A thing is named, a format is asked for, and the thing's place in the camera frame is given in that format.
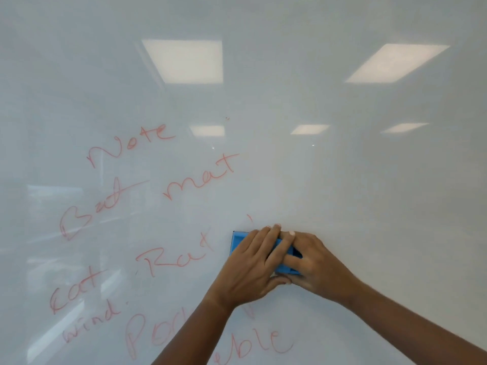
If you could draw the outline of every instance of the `person's left arm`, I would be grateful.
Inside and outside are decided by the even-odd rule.
[[[279,224],[250,232],[233,251],[196,310],[152,365],[204,365],[210,359],[223,328],[239,305],[264,297],[284,276],[271,274],[282,263],[295,233],[286,233],[271,252],[281,231]]]

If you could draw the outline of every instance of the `hand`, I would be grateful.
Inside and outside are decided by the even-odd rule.
[[[296,232],[293,246],[301,252],[302,259],[286,255],[283,264],[301,273],[285,275],[297,286],[345,307],[365,287],[315,235]]]
[[[223,265],[205,299],[226,310],[264,297],[280,284],[290,284],[284,276],[271,274],[282,263],[295,233],[283,233],[282,242],[271,252],[281,231],[279,224],[250,232]]]

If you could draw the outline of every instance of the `blue eraser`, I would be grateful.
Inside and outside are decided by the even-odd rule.
[[[248,232],[233,232],[232,236],[232,245],[230,246],[230,254],[232,254],[233,250],[237,248],[237,246],[242,242],[242,240],[247,236]],[[272,247],[272,250],[274,250],[277,245],[281,243],[282,239],[276,239],[276,243],[274,243],[274,246]],[[301,253],[296,250],[293,246],[289,247],[289,250],[287,250],[287,253],[289,255],[296,256],[297,258],[302,258],[303,256]],[[299,271],[291,269],[284,264],[280,264],[275,272],[280,272],[280,273],[287,273],[287,274],[299,274]]]

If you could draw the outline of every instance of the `whiteboard surface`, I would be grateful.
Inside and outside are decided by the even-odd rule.
[[[485,0],[0,6],[1,363],[150,364],[275,222],[487,348]],[[410,363],[298,287],[227,360]]]

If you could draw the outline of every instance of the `person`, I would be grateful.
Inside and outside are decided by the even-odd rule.
[[[278,237],[282,242],[272,251]],[[302,258],[286,254],[291,245]],[[280,263],[301,275],[271,276]],[[276,224],[250,232],[238,245],[199,306],[152,365],[206,364],[236,307],[290,283],[349,309],[417,364],[487,364],[484,350],[360,281],[315,235],[281,232]]]

